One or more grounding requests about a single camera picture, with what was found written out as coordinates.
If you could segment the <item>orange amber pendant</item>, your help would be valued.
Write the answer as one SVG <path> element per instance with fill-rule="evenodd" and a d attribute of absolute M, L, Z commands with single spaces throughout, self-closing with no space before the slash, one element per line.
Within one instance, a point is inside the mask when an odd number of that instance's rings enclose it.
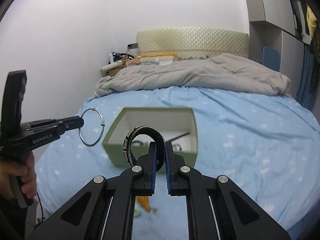
<path fill-rule="evenodd" d="M 136 200 L 138 201 L 139 205 L 146 211 L 151 212 L 152 208 L 149 204 L 148 196 L 137 196 Z"/>

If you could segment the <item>light blue bed sheet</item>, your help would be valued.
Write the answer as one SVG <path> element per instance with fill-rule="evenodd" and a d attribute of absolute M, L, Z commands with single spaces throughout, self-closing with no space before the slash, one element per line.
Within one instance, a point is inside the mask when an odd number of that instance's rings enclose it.
<path fill-rule="evenodd" d="M 125 107 L 190 107 L 197 124 L 195 167 L 227 175 L 297 239 L 319 210 L 319 124 L 289 96 L 169 87 L 87 99 L 106 126 Z M 43 207 L 54 213 L 95 176 L 117 176 L 101 144 L 85 146 L 76 130 L 50 144 L 36 164 Z"/>

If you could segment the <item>blue chair back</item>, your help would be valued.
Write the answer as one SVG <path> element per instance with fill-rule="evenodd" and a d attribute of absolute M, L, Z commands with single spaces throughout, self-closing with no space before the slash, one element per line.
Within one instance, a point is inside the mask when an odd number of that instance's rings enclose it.
<path fill-rule="evenodd" d="M 264 47 L 262 49 L 262 65 L 278 72 L 280 70 L 280 55 L 277 50 Z"/>

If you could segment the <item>grey duvet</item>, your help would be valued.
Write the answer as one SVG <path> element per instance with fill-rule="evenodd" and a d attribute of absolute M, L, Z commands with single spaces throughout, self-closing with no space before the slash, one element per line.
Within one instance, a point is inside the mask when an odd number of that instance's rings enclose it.
<path fill-rule="evenodd" d="M 94 95 L 102 97 L 115 92 L 171 86 L 217 88 L 275 96 L 289 94 L 291 81 L 286 75 L 255 61 L 223 53 L 208 59 L 132 64 L 115 76 L 100 79 Z"/>

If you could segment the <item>grey wardrobe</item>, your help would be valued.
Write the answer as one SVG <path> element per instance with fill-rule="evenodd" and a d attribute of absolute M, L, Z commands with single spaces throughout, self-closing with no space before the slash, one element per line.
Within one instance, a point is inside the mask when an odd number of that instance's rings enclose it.
<path fill-rule="evenodd" d="M 291 80 L 290 94 L 297 98 L 303 71 L 305 44 L 296 33 L 290 0 L 246 0 L 249 19 L 249 58 L 263 62 L 265 47 L 277 51 L 277 71 Z"/>

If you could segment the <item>green cardboard box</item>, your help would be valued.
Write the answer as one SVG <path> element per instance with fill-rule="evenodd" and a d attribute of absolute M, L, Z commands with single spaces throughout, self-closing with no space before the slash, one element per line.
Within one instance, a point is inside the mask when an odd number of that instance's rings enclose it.
<path fill-rule="evenodd" d="M 187 132 L 190 134 L 169 143 L 173 152 L 193 167 L 198 155 L 198 135 L 191 108 L 125 107 L 109 128 L 102 145 L 114 166 L 127 168 L 130 164 L 123 149 L 138 158 L 148 152 L 151 142 L 166 143 Z"/>

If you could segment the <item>patterned pillow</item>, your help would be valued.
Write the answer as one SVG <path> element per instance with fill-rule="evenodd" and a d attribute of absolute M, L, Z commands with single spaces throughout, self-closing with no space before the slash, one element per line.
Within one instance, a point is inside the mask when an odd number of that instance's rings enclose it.
<path fill-rule="evenodd" d="M 137 58 L 131 59 L 126 62 L 126 66 L 136 66 L 136 65 L 167 65 L 174 61 L 179 61 L 179 58 L 174 54 L 169 55 L 153 55 L 153 56 L 139 56 Z"/>

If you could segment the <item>green jade pendant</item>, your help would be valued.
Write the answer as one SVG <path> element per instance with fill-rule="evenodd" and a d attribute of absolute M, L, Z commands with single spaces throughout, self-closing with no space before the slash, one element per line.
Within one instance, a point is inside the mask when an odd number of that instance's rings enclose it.
<path fill-rule="evenodd" d="M 138 218 L 141 216 L 141 208 L 139 204 L 135 204 L 135 208 L 134 208 L 134 217 Z"/>

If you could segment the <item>blue curtain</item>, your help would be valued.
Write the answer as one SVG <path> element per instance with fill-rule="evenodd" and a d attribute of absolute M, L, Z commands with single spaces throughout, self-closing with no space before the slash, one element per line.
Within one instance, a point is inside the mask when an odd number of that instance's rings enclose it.
<path fill-rule="evenodd" d="M 310 46 L 304 46 L 303 68 L 296 101 L 304 108 L 312 111 L 316 100 L 316 92 L 311 89 L 312 72 L 314 68 L 314 55 L 310 53 Z"/>

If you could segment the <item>cream quilted headboard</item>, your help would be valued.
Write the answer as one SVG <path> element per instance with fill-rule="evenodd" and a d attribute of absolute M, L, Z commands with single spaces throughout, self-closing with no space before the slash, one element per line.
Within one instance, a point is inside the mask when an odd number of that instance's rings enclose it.
<path fill-rule="evenodd" d="M 139 31 L 141 56 L 175 55 L 179 59 L 206 59 L 223 53 L 249 57 L 249 35 L 232 30 L 180 27 Z"/>

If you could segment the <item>yellow hanging jacket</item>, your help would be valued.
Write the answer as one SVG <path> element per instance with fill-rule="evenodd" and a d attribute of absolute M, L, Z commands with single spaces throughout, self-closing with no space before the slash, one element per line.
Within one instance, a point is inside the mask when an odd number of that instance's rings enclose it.
<path fill-rule="evenodd" d="M 306 11 L 306 20 L 308 24 L 310 37 L 313 38 L 315 30 L 317 28 L 317 18 L 308 5 L 307 5 L 307 11 Z"/>

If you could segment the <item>cluttered bedside table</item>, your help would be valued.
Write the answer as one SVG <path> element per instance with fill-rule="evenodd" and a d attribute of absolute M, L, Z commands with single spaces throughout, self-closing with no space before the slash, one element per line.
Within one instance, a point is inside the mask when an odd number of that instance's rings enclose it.
<path fill-rule="evenodd" d="M 114 76 L 114 72 L 118 72 L 126 67 L 127 61 L 135 59 L 135 57 L 130 53 L 117 53 L 112 52 L 108 55 L 109 64 L 101 67 L 100 74 L 102 77 Z"/>

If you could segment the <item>black hair stick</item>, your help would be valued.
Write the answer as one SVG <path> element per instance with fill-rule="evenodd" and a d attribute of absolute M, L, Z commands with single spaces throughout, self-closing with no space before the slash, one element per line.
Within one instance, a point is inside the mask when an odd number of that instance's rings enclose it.
<path fill-rule="evenodd" d="M 178 135 L 178 136 L 176 136 L 176 137 L 173 137 L 173 138 L 171 138 L 171 139 L 166 140 L 166 142 L 174 141 L 174 140 L 180 139 L 180 138 L 185 137 L 185 136 L 187 136 L 187 135 L 189 135 L 189 134 L 190 134 L 189 132 L 187 132 L 187 133 L 183 133 L 183 134 L 181 134 L 181 135 Z"/>

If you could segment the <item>silver bangle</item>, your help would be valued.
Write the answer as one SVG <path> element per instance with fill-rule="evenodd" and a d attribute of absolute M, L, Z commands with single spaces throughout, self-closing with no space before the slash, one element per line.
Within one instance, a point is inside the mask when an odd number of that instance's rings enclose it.
<path fill-rule="evenodd" d="M 84 121 L 84 125 L 79 129 L 79 137 L 81 142 L 87 147 L 97 145 L 103 137 L 106 122 L 97 107 L 85 109 L 80 117 Z"/>

